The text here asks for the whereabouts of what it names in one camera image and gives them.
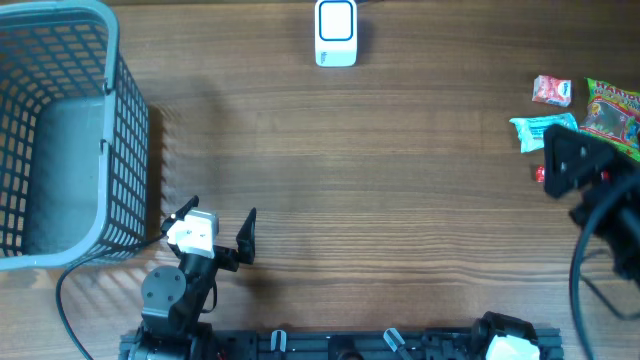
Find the red tissue pack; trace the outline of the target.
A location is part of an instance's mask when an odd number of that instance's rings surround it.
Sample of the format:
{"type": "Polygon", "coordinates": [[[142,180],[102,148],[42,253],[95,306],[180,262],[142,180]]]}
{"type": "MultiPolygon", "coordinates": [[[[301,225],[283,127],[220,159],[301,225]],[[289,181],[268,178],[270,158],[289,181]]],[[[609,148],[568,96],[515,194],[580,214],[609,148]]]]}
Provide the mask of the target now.
{"type": "Polygon", "coordinates": [[[568,107],[572,101],[572,81],[539,75],[534,80],[532,101],[568,107]]]}

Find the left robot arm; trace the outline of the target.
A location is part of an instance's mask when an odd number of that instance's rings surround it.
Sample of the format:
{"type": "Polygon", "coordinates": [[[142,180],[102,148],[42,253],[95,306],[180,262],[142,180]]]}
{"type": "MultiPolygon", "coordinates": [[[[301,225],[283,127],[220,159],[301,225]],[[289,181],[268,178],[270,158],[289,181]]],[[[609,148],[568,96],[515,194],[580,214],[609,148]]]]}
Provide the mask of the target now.
{"type": "Polygon", "coordinates": [[[198,205],[199,198],[192,197],[161,225],[179,264],[157,267],[145,277],[142,322],[135,332],[121,337],[122,360],[227,357],[212,326],[199,318],[209,311],[207,298],[217,295],[217,273],[254,263],[257,210],[250,210],[236,236],[237,246],[228,248],[216,244],[218,216],[199,211],[198,205]]]}

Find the teal wet wipes pack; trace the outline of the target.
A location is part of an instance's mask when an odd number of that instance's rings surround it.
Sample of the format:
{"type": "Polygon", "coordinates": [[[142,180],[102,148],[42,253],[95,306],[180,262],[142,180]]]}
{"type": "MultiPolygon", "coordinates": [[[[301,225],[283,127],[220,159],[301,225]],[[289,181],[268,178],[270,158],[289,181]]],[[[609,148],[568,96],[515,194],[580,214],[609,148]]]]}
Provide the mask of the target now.
{"type": "Polygon", "coordinates": [[[520,151],[529,153],[544,148],[544,132],[552,125],[561,125],[577,131],[578,123],[571,113],[561,113],[542,117],[511,118],[520,140],[520,151]]]}

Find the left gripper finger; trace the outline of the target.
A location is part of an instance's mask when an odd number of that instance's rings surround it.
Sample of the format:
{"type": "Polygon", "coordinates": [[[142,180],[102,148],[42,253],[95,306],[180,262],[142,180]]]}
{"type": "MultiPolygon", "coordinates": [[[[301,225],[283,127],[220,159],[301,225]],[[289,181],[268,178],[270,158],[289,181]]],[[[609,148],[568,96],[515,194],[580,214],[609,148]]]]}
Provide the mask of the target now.
{"type": "Polygon", "coordinates": [[[171,213],[161,224],[161,230],[169,230],[177,221],[182,221],[185,216],[199,205],[199,197],[194,195],[185,205],[171,213]]]}
{"type": "Polygon", "coordinates": [[[257,209],[252,208],[236,236],[238,262],[252,265],[255,260],[255,224],[257,209]]]}

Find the red coffee stick sachet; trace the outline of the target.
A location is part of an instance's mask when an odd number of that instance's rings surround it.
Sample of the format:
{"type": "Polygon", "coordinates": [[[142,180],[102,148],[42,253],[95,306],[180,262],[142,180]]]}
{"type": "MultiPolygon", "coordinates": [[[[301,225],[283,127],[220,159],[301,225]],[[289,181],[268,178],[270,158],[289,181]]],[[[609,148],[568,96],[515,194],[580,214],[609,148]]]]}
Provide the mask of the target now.
{"type": "Polygon", "coordinates": [[[545,181],[545,167],[540,165],[535,170],[535,180],[538,183],[543,183],[545,181]]]}

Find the Haribo gummy candy bag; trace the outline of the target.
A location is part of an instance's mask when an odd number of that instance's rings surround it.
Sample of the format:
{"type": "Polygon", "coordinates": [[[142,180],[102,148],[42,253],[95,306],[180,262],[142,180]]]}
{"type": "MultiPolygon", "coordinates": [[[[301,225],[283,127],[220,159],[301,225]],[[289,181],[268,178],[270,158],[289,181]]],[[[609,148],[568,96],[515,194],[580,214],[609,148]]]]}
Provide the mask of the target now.
{"type": "Polygon", "coordinates": [[[639,161],[639,93],[601,80],[587,78],[586,82],[587,114],[579,129],[639,161]]]}

